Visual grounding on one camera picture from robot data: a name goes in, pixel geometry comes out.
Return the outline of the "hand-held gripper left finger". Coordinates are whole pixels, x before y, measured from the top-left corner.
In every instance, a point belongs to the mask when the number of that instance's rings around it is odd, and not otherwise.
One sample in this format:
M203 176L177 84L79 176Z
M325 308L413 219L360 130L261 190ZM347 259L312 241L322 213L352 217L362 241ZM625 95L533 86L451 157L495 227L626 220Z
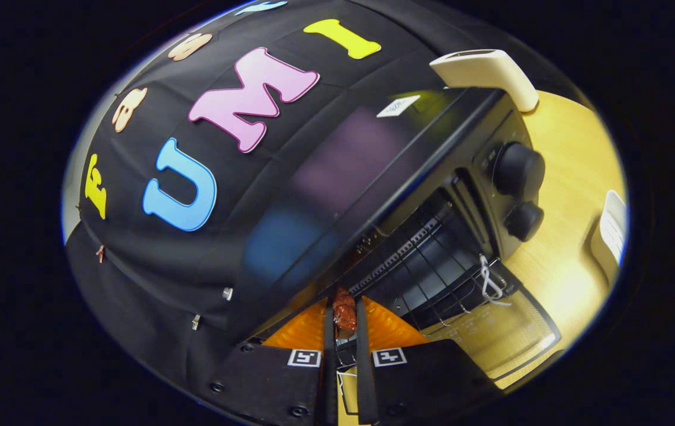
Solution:
M335 352L322 299L263 343L241 343L207 380L205 398L253 425L335 425Z

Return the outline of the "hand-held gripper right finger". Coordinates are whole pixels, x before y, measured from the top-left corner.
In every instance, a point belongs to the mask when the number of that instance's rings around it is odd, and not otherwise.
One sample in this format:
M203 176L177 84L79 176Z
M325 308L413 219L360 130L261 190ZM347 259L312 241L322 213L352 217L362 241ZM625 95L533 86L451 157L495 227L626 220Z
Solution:
M356 309L360 424L457 425L503 396L453 340L429 341L365 296Z

